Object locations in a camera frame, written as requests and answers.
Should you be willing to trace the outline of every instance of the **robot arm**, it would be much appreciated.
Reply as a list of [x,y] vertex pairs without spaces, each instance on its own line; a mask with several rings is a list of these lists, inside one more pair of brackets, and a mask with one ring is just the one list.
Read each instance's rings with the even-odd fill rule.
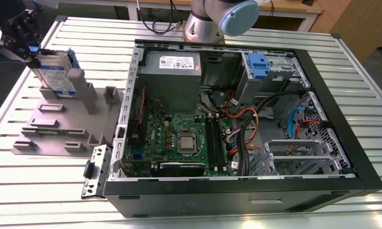
[[25,9],[22,0],[0,0],[0,53],[11,60],[38,68],[34,53],[39,50],[35,12]]
[[253,0],[192,0],[185,41],[221,43],[224,34],[239,36],[252,27],[257,17],[259,5]]

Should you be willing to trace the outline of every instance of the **metal bracket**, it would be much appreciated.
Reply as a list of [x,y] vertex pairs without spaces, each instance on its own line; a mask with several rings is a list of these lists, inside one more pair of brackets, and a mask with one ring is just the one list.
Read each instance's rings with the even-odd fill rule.
[[106,145],[93,148],[90,160],[83,167],[82,176],[85,177],[81,199],[104,199],[102,189],[106,181],[109,158],[112,149]]

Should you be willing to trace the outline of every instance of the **sticker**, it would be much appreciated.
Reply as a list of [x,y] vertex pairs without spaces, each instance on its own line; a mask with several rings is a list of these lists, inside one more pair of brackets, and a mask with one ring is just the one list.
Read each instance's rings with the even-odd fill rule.
[[233,98],[231,99],[231,103],[233,104],[233,105],[237,105],[237,100],[235,100]]
[[70,98],[75,90],[70,81],[65,78],[65,68],[62,66],[41,65],[38,71],[57,96]]
[[237,166],[239,166],[237,162],[232,161],[231,168],[237,169]]
[[193,59],[185,56],[161,56],[158,68],[193,69]]

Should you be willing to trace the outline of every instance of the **cpu socket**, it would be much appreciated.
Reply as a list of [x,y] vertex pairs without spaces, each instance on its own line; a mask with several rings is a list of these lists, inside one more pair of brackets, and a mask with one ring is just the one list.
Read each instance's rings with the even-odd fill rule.
[[177,153],[189,157],[196,153],[196,133],[192,130],[177,131]]

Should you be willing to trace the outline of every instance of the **table leg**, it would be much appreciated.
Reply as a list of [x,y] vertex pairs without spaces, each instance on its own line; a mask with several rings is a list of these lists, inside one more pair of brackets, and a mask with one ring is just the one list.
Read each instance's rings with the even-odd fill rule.
[[300,23],[300,26],[297,29],[299,32],[308,32],[309,31],[309,28],[313,24],[316,16],[317,16],[317,14],[313,14],[313,13],[307,14],[307,17],[303,19],[303,21]]
[[138,20],[138,16],[137,16],[136,4],[126,3],[126,10],[128,10],[128,19],[130,21],[137,21]]

